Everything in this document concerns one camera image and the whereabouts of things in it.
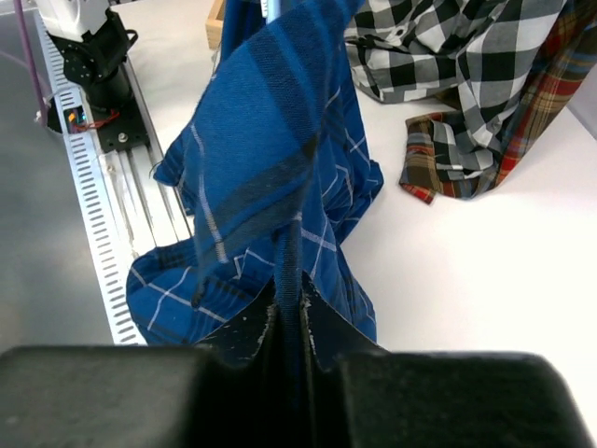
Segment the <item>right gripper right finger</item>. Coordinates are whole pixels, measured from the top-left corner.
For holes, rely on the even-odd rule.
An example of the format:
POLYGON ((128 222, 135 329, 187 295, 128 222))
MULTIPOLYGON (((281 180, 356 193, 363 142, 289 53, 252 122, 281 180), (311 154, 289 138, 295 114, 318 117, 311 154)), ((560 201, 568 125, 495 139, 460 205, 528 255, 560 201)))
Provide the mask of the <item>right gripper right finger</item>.
POLYGON ((520 352, 387 351, 302 281, 313 447, 590 447, 569 388, 520 352))

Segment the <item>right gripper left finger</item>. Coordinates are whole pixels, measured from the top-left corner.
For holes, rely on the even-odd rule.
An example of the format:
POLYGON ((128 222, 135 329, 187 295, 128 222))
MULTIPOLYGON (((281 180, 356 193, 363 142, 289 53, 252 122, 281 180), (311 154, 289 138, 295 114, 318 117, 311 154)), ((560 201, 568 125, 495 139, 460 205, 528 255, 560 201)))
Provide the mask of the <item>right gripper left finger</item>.
POLYGON ((1 357, 5 447, 264 447, 277 313, 253 305, 193 347, 25 346, 1 357))

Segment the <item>blue plaid shirt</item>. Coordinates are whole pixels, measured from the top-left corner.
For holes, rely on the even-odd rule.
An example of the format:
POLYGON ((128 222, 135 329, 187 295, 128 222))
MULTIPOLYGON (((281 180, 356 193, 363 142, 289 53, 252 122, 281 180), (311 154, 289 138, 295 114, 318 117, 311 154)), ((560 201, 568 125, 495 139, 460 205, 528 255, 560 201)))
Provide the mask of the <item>blue plaid shirt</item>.
POLYGON ((370 339, 373 305, 341 243, 380 192, 344 31, 356 1, 227 3, 220 61, 154 177, 178 190, 186 240, 131 266, 126 301, 150 345, 190 345, 228 322, 273 278, 312 279, 370 339))

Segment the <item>light blue wire hanger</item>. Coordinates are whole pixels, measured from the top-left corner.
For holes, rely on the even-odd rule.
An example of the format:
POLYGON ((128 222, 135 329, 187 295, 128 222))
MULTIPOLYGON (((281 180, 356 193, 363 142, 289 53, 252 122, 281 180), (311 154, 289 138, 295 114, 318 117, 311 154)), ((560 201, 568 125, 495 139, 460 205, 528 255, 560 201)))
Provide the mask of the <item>light blue wire hanger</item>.
POLYGON ((275 21, 281 16, 282 5, 280 0, 260 0, 262 17, 267 23, 275 21))

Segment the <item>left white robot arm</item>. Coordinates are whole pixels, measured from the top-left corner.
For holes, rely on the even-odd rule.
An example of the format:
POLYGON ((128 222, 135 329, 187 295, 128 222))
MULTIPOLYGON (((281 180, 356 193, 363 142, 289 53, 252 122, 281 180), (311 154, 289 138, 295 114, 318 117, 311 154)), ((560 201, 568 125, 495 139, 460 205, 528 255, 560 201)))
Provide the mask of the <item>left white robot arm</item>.
POLYGON ((63 58, 65 77, 80 86, 94 109, 120 109, 132 98, 122 65, 138 39, 108 1, 36 3, 48 35, 63 58))

